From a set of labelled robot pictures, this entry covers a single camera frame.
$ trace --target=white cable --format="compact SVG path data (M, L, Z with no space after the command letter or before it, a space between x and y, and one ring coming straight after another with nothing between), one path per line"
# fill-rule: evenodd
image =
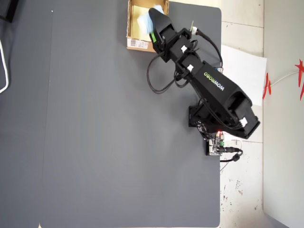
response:
M275 84L277 84L278 82L282 81L284 78L288 77L288 76L291 76L291 75L294 75L294 74L297 74L299 73L299 71L296 71L296 72L293 72L293 73L290 73L282 78L280 78L279 80L277 80L276 82L274 82L273 84L270 85L270 87L272 88Z
M239 142L241 142L241 148L240 148L240 150L242 149L242 147L243 147L243 140L241 140L241 139L232 139L231 141L239 141Z
M4 90L6 90L9 87L9 74L8 74L8 69L6 68L6 64L5 64L5 58L4 58L1 40L0 40L0 49L1 49L2 63L3 63L3 67L4 67L4 72L5 72L5 80L6 80L6 85L0 90L0 94L1 94Z

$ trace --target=blue object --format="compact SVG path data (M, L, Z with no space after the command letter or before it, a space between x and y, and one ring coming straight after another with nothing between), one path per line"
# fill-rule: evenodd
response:
M156 5L156 6L154 6L154 8L157 9L162 14L164 14L164 12L162 10L162 7L160 5ZM140 28L140 30L143 34L150 34L150 33L153 32L153 23L152 23L152 20L151 20L150 15L149 15L148 12L141 15L137 19L137 23L138 23L139 28Z

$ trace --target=white paper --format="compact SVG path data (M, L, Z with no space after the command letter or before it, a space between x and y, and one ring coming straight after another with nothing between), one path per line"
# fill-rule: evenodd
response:
M127 47L148 49L149 43L143 40L128 39Z
M231 47L221 46L223 74L236 83L251 99L262 106L267 58L254 56Z

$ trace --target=black cable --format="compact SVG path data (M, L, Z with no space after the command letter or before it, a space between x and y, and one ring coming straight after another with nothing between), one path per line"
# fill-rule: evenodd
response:
M233 159L229 159L229 160L220 160L219 162L231 162L233 161Z
M174 81L175 81L175 78L174 78L174 79L173 79L172 81L170 81L163 89L160 89L160 90L155 89L155 88L151 85L150 76L149 76L150 66L151 66L151 64L152 64L157 58L163 56L164 54L165 54L165 52L161 52L161 53L157 54L157 55L151 60L151 62L150 62L149 65L148 65L148 68L147 68L147 81L148 81L148 85L149 85L150 89L151 89L154 93L156 93L156 94L162 94L162 93L166 92L166 91L171 87L171 85L174 83Z
M198 102L198 106L200 106L200 102L203 100L203 98L201 98L200 100L199 100L199 102Z
M215 43L212 41L212 39L210 39L210 37L208 37L206 34L204 34L199 29L197 30L196 35L199 35L199 36L203 37L205 40L207 40L215 48L215 50L218 53L218 57L220 59L220 67L223 68L223 58L222 58L222 55L220 54L218 47L215 45Z
M156 93L156 94L162 94L164 92L166 92L170 87L171 85L173 85L173 83L175 82L176 86L179 87L179 88L183 88L185 87L188 83L189 83L189 80L186 80L186 82L182 85L178 84L177 81L180 81L181 79L184 79L189 73L190 71L187 69L183 74L178 74L177 71L174 72L174 79L172 81L170 81L163 89L155 89L152 84L151 84L151 81L150 81L150 76L149 76L149 71L150 71L150 66L151 64L159 57L163 56L164 55L164 52L161 52L159 54L157 54L152 60L151 62L149 63L148 65L148 68L147 68L147 81L148 81L148 85L150 87L150 89Z
M231 130L238 130L241 129L242 126L240 123L238 123L236 126L230 127L228 125L226 125L215 113L214 111L211 109L211 107L209 107L208 105L205 105L206 108L208 109L208 111L213 115L213 117L220 123L222 124L224 127L229 128Z
M186 50L185 52L193 53L201 61L200 56L196 53L196 51L199 50L199 48L196 48L199 44L198 40L194 39L193 41L191 41L191 44L192 48L190 50Z
M227 162L227 164L224 165L224 167L220 169L220 171L219 171L219 172L220 172L220 175L222 175L224 168L225 168L228 164L229 164L229 162Z
M214 139L213 139L213 150L214 150L214 146L215 146L215 141L217 139L217 133L215 133Z
M237 152L237 154L233 155L232 159L220 160L220 162L231 162L231 161L237 162L240 159L240 157L243 155L243 151L239 148L234 148L234 150L235 150L234 152Z

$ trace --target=white wall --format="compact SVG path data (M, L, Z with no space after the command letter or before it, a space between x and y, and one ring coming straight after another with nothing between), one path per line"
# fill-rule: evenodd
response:
M304 60L304 0L265 0L264 56L272 83ZM304 220L304 97L298 74L264 101L264 212L290 228Z

